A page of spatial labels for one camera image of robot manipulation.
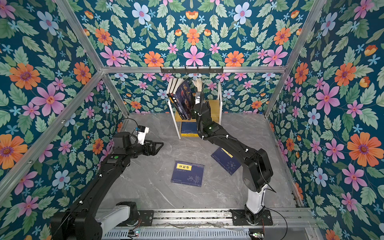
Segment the black wolf cover book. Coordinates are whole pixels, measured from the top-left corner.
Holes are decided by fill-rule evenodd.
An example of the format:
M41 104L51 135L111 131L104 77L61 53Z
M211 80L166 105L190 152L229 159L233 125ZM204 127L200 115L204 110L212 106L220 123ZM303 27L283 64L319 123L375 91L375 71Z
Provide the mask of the black wolf cover book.
M170 93L168 94L168 97L170 99L170 102L173 104L173 106L175 107L176 111L178 112L180 118L182 119L183 117L183 113L182 111L180 110L180 106L178 104L178 100L176 98L176 95L175 95L175 90L176 90L176 84L178 82L178 79L174 78L174 82L172 84L172 88L171 88L171 91Z

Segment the dark book orange calligraphy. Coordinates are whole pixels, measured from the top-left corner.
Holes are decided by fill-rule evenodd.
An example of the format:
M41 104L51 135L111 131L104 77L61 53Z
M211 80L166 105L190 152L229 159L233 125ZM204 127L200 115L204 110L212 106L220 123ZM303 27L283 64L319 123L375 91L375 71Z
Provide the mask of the dark book orange calligraphy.
M177 80L174 89L174 96L176 97L178 105L181 108L183 118L185 120L191 120L191 109L193 108L194 102L192 100L192 91L187 80L184 80L182 78Z

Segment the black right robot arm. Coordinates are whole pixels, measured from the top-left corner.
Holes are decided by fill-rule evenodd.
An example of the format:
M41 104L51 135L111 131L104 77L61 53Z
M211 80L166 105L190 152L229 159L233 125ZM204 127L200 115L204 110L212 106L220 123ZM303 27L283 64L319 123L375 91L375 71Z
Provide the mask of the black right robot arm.
M245 218L250 225L256 225L265 211L265 193L274 174L267 152L243 144L214 122L207 101L200 100L194 106L194 112L199 137L223 148L242 165L243 182L248 188Z

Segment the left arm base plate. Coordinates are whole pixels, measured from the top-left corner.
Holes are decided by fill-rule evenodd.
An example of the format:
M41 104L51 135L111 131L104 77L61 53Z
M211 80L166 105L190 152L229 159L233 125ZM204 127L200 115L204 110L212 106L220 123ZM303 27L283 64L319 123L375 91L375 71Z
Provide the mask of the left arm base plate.
M118 224L118 227L150 227L154 220L154 213L153 210L139 210L133 217Z

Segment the dark patterned book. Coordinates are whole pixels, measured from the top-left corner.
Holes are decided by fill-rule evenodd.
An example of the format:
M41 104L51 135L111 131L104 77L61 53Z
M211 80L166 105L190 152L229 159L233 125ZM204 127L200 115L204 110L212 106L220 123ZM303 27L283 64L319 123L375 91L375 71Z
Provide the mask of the dark patterned book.
M195 96L199 96L201 94L201 92L203 91L203 88L204 88L204 82L201 78L197 78L195 80L192 80L193 82L193 85L195 86L196 88L196 94Z

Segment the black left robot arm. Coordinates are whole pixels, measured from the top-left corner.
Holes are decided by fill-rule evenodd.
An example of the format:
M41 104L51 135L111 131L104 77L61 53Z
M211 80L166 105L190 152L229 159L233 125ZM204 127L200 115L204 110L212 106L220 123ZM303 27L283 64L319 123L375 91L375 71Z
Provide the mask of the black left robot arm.
M129 132L117 133L113 141L112 153L102 161L98 174L80 197L68 210L51 217L54 240L100 240L104 233L130 218L130 204L120 204L101 218L97 218L96 214L109 189L130 165L131 159L141 155L155 156L164 143L145 140L140 144L138 137Z

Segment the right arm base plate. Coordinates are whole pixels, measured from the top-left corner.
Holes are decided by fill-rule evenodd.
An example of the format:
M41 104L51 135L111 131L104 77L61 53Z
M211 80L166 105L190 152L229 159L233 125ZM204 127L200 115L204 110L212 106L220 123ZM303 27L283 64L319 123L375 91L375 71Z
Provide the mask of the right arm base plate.
M234 226L272 226L273 219L269 210L254 215L250 211L231 209Z

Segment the small dark blue book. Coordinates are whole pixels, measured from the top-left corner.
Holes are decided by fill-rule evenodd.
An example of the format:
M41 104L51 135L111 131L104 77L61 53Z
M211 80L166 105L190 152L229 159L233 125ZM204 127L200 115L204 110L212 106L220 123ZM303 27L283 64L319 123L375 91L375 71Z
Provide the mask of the small dark blue book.
M240 162L223 148L218 148L211 157L230 175L241 167Z

